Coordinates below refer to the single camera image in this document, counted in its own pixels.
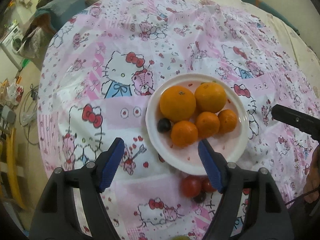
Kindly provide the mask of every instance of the blue gripper pad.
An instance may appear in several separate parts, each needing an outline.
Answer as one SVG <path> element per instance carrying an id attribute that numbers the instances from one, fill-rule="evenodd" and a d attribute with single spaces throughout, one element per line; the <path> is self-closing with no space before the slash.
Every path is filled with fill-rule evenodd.
<path id="1" fill-rule="evenodd" d="M 99 155 L 99 157 L 101 155 L 104 155 L 104 157 L 106 158 L 105 165 L 101 171 L 101 180 L 99 184 L 100 192 L 104 192 L 106 188 L 110 187 L 123 154 L 124 141 L 121 138 L 116 138 L 110 146 L 109 150 L 107 150 L 106 152 L 102 152 Z"/>
<path id="2" fill-rule="evenodd" d="M 227 161 L 206 139 L 199 141 L 198 154 L 212 187 L 223 193 L 228 185 Z"/>

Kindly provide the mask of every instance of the blueberry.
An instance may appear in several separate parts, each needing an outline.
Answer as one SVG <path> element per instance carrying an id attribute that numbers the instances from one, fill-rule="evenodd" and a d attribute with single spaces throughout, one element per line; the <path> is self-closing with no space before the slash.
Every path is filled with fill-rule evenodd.
<path id="1" fill-rule="evenodd" d="M 160 119 L 158 124 L 157 124 L 157 130 L 160 133 L 169 132 L 171 130 L 170 120 L 167 119 L 167 118 Z"/>
<path id="2" fill-rule="evenodd" d="M 200 194 L 196 197 L 193 198 L 194 202 L 196 202 L 197 204 L 202 203 L 203 201 L 205 201 L 207 197 L 207 194 L 204 191 L 201 191 Z"/>

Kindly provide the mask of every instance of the white plate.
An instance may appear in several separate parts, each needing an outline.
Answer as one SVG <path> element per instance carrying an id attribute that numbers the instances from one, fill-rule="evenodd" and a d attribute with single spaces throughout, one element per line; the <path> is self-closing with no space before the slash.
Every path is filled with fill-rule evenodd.
<path id="1" fill-rule="evenodd" d="M 162 134 L 157 131 L 157 123 L 163 118 L 160 112 L 159 100 L 162 93 L 169 87 L 180 85 L 194 93 L 196 88 L 203 82 L 216 82 L 222 85 L 228 98 L 223 109 L 231 109 L 238 116 L 237 127 L 231 133 L 208 138 L 212 148 L 216 152 L 220 152 L 227 162 L 236 162 L 244 152 L 248 142 L 249 121 L 238 95 L 222 81 L 199 73 L 178 75 L 168 80 L 152 94 L 146 113 L 148 135 L 154 148 L 171 166 L 192 175 L 206 175 L 198 155 L 198 142 L 188 147 L 180 148 L 172 144 L 170 132 Z"/>

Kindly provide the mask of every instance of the person's hand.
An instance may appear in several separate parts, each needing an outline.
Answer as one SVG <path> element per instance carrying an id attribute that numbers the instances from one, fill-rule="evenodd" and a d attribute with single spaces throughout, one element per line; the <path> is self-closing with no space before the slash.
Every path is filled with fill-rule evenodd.
<path id="1" fill-rule="evenodd" d="M 307 193 L 308 191 L 311 191 L 317 187 L 319 187 L 320 184 L 320 176 L 318 171 L 318 153 L 320 151 L 320 145 L 317 146 L 317 148 L 313 151 L 312 154 L 312 160 L 310 163 L 310 171 L 307 176 L 307 182 L 303 188 L 303 193 Z M 313 201 L 317 200 L 319 197 L 319 191 L 316 191 L 314 193 L 311 193 L 304 197 L 305 201 L 308 203 L 312 203 Z"/>

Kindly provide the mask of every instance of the hello kitty print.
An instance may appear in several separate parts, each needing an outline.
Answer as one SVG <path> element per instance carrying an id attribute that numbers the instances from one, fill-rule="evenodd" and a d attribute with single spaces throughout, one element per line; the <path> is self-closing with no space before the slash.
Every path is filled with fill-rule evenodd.
<path id="1" fill-rule="evenodd" d="M 50 176 L 56 167 L 95 161 L 123 138 L 114 182 L 101 195 L 122 240 L 200 240 L 219 205 L 219 193 L 198 205 L 181 195 L 185 174 L 155 151 L 146 130 L 151 95 L 185 73 L 225 82 L 243 103 L 249 142 L 238 164 L 269 169 L 285 201 L 302 191 L 317 143 L 273 120 L 271 110 L 281 104 L 318 117 L 319 108 L 275 33 L 255 15 L 211 0 L 100 0 L 49 44 L 39 84 L 39 142 Z M 244 191 L 233 234 L 242 228 L 247 199 Z M 81 228 L 90 235 L 81 210 Z"/>

